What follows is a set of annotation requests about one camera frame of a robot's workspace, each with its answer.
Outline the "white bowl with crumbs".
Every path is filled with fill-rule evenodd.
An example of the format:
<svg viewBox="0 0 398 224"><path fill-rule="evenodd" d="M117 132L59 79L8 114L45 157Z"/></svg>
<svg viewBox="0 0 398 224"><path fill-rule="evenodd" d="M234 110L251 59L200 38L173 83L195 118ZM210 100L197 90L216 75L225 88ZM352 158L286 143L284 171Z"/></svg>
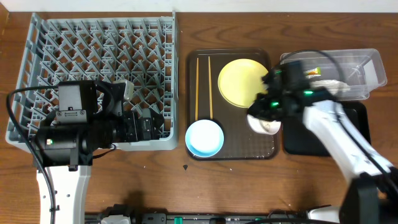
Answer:
<svg viewBox="0 0 398 224"><path fill-rule="evenodd" d="M279 131L279 129L281 127L280 121L264 121L264 120L257 119L249 114L246 117L247 117L249 127L255 133L274 135Z"/></svg>

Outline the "white cup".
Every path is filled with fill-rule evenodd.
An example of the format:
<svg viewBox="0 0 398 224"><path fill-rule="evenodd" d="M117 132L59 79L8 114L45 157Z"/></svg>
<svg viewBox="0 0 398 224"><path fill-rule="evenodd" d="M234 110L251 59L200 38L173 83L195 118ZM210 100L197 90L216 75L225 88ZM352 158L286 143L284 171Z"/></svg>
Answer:
<svg viewBox="0 0 398 224"><path fill-rule="evenodd" d="M123 97L126 101L131 101L134 96L134 84L127 79L120 79L113 82L113 84L124 84Z"/></svg>

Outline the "green yellow snack wrapper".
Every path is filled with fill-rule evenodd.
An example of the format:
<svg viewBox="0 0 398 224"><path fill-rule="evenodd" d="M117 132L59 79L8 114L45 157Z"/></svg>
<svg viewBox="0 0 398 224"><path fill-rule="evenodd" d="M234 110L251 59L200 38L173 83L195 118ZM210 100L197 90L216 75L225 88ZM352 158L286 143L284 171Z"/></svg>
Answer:
<svg viewBox="0 0 398 224"><path fill-rule="evenodd" d="M313 69L306 70L306 71L304 71L304 75L307 78L319 77L319 76L322 75L321 68L320 67L316 67L316 68L313 68Z"/></svg>

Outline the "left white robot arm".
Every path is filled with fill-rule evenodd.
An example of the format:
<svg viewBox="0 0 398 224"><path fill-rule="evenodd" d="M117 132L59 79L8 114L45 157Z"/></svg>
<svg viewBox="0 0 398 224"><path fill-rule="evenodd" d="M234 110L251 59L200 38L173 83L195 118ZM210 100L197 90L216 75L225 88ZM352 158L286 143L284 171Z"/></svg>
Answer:
<svg viewBox="0 0 398 224"><path fill-rule="evenodd" d="M32 143L44 165L37 172L41 223L83 223L94 152L116 149L117 142L160 137L164 117L146 108L95 117L85 110L53 111L41 122Z"/></svg>

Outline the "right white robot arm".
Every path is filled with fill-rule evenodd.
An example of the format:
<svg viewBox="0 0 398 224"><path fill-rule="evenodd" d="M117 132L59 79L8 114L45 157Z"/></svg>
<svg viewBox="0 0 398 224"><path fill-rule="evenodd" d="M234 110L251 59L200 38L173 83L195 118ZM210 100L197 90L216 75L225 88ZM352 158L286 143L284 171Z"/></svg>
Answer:
<svg viewBox="0 0 398 224"><path fill-rule="evenodd" d="M381 156L347 117L336 96L324 86L313 88L301 72L277 70L262 78L247 114L264 121L300 120L324 145L347 183L342 205L333 212L312 210L304 223L397 223L397 168Z"/></svg>

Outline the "white tissue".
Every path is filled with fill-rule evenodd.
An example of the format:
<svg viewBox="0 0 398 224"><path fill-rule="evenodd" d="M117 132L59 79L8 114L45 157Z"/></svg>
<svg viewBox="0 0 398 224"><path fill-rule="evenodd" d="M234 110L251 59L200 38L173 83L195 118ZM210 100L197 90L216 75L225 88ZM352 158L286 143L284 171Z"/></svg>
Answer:
<svg viewBox="0 0 398 224"><path fill-rule="evenodd" d="M344 93L351 89L347 83L338 80L317 80L310 82L310 86L312 88L325 87L332 95Z"/></svg>

